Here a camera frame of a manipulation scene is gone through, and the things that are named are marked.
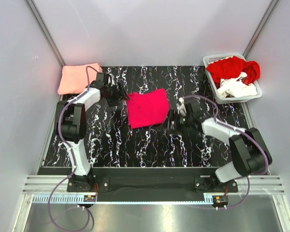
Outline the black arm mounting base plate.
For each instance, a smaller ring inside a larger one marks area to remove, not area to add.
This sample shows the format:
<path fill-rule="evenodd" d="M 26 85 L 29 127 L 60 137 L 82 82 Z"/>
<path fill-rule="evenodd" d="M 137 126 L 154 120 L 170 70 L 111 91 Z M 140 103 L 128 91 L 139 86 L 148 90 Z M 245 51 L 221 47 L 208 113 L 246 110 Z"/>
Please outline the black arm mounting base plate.
<path fill-rule="evenodd" d="M 72 182 L 67 184 L 68 192 L 111 192 L 115 190 L 139 190 L 139 189 L 171 189 L 171 190 L 192 190 L 200 193 L 220 192 L 237 193 L 236 182 L 229 181 L 218 187 L 209 186 L 209 178 L 202 176 L 97 176 L 93 184 L 81 186 Z"/>

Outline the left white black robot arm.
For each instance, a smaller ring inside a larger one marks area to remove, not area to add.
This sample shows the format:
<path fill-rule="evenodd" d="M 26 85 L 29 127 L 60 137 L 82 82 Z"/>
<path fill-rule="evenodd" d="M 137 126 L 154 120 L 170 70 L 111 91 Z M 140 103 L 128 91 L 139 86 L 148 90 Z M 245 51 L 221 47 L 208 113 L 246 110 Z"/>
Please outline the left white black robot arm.
<path fill-rule="evenodd" d="M 54 133 L 60 137 L 72 164 L 68 175 L 67 191 L 91 191 L 96 187 L 93 171 L 87 159 L 84 138 L 87 132 L 86 111 L 100 100 L 114 107 L 128 97 L 121 83 L 115 82 L 108 73 L 97 73 L 96 80 L 85 90 L 68 101 L 59 101 L 56 106 Z"/>

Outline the magenta pink t shirt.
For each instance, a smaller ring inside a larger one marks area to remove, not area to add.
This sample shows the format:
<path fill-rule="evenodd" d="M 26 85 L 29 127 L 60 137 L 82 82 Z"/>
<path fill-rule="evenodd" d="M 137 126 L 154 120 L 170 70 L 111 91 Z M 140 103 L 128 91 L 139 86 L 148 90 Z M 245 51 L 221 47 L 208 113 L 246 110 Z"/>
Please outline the magenta pink t shirt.
<path fill-rule="evenodd" d="M 128 121 L 132 129 L 161 124 L 170 110 L 165 89 L 156 89 L 150 93 L 137 92 L 128 95 Z"/>

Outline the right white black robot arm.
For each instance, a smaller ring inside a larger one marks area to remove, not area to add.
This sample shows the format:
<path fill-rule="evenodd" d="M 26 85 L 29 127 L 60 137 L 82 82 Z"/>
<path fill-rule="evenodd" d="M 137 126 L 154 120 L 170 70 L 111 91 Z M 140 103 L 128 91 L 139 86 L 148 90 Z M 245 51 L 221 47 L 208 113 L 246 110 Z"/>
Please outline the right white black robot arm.
<path fill-rule="evenodd" d="M 258 129 L 234 127 L 214 116 L 205 116 L 197 102 L 182 102 L 177 110 L 170 109 L 162 126 L 171 133 L 183 133 L 185 129 L 194 129 L 225 143 L 230 148 L 231 162 L 197 183 L 197 191 L 222 191 L 238 178 L 267 173 L 269 165 L 273 162 Z"/>

